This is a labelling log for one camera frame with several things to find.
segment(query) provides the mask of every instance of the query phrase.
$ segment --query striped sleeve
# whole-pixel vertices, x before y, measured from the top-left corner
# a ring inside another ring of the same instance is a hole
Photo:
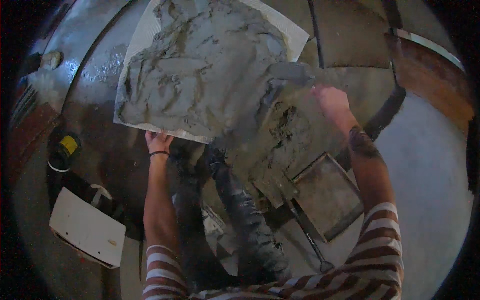
[[[144,300],[183,299],[187,296],[187,285],[176,255],[161,245],[147,248],[147,276]]]
[[[403,261],[396,207],[381,203],[365,216],[360,237],[340,267],[345,273],[388,286],[401,293]]]

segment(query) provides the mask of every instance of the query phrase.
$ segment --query forearm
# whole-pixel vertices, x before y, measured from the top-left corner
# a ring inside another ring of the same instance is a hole
[[[387,166],[350,111],[338,127],[348,139],[352,168],[365,212],[382,202],[395,203]]]
[[[175,209],[168,193],[167,157],[152,156],[145,198],[144,227],[147,245],[164,245],[178,253]]]

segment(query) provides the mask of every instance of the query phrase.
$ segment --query brown and white striped shirt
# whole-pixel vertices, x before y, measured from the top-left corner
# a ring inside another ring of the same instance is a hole
[[[403,281],[400,229],[391,203],[378,204],[366,214],[345,263],[325,274],[189,294],[176,257],[162,245],[148,247],[144,300],[400,299]]]

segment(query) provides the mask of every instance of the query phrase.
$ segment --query tattoo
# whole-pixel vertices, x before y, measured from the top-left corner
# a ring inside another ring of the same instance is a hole
[[[355,154],[368,158],[382,158],[377,147],[375,147],[370,137],[360,126],[353,126],[352,129],[350,129],[348,145]]]

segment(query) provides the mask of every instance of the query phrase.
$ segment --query black wristband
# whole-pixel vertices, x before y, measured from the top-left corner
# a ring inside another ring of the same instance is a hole
[[[167,156],[170,156],[167,151],[155,151],[150,153],[150,157],[154,156],[155,154],[166,154]]]

